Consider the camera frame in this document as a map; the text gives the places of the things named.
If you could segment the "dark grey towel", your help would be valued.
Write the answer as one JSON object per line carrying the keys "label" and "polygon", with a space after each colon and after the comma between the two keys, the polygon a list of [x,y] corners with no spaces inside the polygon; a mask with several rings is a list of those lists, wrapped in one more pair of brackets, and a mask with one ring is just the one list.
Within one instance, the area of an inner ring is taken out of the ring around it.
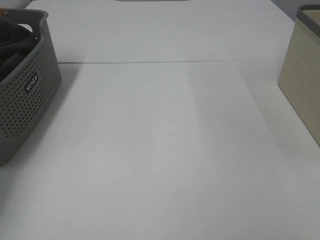
{"label": "dark grey towel", "polygon": [[38,40],[25,27],[0,20],[0,80],[3,81],[34,49]]}

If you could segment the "grey perforated plastic basket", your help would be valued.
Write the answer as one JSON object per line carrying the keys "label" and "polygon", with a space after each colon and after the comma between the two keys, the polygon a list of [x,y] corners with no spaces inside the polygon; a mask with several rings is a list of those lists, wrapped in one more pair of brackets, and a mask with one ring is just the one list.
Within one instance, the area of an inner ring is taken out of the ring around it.
{"label": "grey perforated plastic basket", "polygon": [[9,162],[31,135],[62,80],[47,23],[42,10],[1,9],[0,19],[19,24],[37,45],[21,63],[0,80],[0,164]]}

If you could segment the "beige fabric storage box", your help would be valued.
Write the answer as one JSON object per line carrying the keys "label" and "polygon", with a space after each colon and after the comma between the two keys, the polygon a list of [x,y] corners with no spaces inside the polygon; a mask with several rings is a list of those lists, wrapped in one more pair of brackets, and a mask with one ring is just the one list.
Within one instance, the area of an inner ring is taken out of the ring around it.
{"label": "beige fabric storage box", "polygon": [[277,85],[320,143],[320,5],[298,7]]}

